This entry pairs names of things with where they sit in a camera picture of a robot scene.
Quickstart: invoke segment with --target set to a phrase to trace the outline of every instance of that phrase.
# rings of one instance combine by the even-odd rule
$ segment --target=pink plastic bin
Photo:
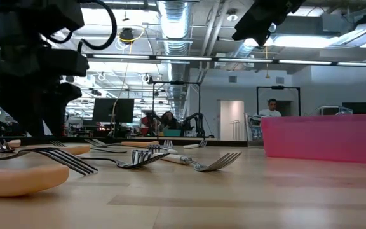
[[[366,114],[263,118],[269,157],[366,163]]]

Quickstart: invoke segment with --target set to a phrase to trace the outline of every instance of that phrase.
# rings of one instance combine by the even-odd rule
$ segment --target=table surface
[[[158,161],[140,170],[92,162],[63,185],[21,198],[0,198],[0,228],[366,228],[366,165],[265,158],[261,148],[182,149],[211,164],[242,156],[219,172]],[[91,152],[126,162],[130,154]],[[0,162],[23,169],[54,163],[39,155]]]

